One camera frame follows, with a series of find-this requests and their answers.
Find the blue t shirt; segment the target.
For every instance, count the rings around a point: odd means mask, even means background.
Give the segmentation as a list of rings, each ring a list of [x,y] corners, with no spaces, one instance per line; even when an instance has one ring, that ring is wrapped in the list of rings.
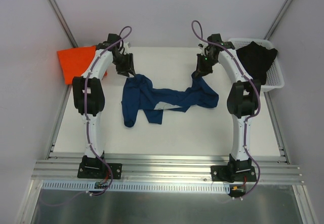
[[[142,74],[126,79],[121,101],[124,125],[132,128],[139,110],[144,111],[149,123],[161,125],[165,110],[185,113],[193,106],[216,108],[218,93],[202,77],[192,73],[191,78],[192,84],[185,91],[156,89]]]

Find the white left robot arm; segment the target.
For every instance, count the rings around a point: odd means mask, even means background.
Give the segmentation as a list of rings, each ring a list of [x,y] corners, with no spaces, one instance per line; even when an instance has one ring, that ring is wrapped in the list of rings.
[[[110,33],[107,40],[95,47],[95,55],[86,71],[72,79],[74,107],[81,115],[85,126],[86,149],[79,165],[78,178],[104,178],[109,170],[104,163],[105,143],[101,137],[101,113],[105,96],[101,81],[114,64],[119,75],[135,75],[133,54],[124,45],[121,34]]]

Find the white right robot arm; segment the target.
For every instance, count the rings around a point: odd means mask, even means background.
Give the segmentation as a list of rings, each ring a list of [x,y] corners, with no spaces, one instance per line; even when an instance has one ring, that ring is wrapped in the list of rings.
[[[196,78],[212,73],[212,67],[220,63],[225,69],[232,87],[227,98],[227,109],[233,119],[233,145],[225,166],[216,166],[212,173],[221,180],[256,181],[250,154],[251,121],[260,112],[261,84],[243,68],[232,42],[222,41],[219,33],[210,35],[200,44],[194,72]]]

